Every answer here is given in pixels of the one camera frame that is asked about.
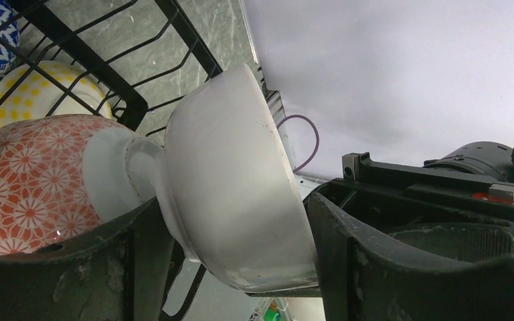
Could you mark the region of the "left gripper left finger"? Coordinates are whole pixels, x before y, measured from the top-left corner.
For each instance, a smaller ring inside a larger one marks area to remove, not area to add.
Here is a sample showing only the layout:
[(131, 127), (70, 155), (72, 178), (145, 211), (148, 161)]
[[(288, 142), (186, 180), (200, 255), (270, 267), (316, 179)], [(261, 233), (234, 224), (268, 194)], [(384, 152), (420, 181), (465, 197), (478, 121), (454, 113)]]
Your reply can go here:
[(156, 320), (173, 244), (151, 199), (77, 237), (0, 256), (0, 320)]

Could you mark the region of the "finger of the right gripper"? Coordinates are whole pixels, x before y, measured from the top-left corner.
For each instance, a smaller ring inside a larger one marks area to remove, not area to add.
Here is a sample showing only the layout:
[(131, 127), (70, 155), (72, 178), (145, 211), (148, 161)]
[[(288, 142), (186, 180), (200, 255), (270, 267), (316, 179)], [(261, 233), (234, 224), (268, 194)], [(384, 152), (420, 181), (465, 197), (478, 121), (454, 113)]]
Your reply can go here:
[(486, 175), (342, 158), (343, 177), (316, 192), (403, 243), (458, 261), (514, 254), (514, 183)]

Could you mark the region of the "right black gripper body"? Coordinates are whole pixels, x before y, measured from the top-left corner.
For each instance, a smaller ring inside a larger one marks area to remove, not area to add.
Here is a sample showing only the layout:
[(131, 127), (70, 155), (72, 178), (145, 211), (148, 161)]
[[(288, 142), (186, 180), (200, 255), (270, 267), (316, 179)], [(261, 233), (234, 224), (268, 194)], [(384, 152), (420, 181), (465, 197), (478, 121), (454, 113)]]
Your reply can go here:
[(498, 142), (466, 144), (441, 159), (427, 160), (424, 167), (476, 175), (514, 183), (514, 147)]

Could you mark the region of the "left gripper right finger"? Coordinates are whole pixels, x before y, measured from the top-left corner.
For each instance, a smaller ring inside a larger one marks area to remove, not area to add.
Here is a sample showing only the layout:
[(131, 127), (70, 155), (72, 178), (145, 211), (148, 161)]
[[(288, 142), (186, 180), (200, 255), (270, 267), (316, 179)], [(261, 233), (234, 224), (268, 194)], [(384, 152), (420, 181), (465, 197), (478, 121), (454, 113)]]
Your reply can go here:
[(327, 320), (514, 320), (514, 255), (480, 263), (412, 247), (312, 193)]

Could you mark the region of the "pink patterned bowl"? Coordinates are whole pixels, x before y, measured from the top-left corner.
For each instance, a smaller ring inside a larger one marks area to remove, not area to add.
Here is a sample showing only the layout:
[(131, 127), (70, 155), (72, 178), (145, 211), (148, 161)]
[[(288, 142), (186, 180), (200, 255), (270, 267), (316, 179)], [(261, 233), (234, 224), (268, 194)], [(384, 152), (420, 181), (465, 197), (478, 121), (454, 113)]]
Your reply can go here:
[(75, 237), (142, 204), (129, 175), (140, 141), (113, 120), (83, 114), (0, 128), (0, 256)]

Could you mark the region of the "plain white bowl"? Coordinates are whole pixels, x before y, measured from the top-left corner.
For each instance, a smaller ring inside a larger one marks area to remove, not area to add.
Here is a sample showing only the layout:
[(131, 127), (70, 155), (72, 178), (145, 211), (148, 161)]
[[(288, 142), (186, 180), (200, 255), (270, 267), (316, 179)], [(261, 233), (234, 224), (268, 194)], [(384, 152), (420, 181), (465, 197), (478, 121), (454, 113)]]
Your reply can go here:
[(135, 139), (126, 171), (156, 197), (187, 259), (248, 293), (317, 286), (316, 248), (297, 180), (246, 64), (182, 98), (163, 146)]

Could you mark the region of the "yellow patterned bowl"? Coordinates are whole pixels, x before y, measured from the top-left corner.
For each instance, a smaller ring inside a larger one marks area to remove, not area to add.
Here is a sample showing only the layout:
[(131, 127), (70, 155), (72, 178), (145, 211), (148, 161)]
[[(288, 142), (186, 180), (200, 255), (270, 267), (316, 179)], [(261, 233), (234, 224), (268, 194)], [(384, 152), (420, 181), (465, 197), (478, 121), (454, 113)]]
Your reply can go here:
[[(113, 119), (110, 104), (104, 100), (105, 94), (91, 78), (80, 75), (83, 71), (62, 62), (41, 61), (39, 67), (66, 88), (73, 83), (72, 93), (105, 118)], [(20, 120), (43, 118), (57, 104), (53, 115), (90, 114), (81, 103), (50, 82), (41, 73), (32, 71), (24, 81), (27, 64), (15, 68), (0, 81), (0, 99), (13, 88), (12, 93), (0, 105), (0, 128)]]

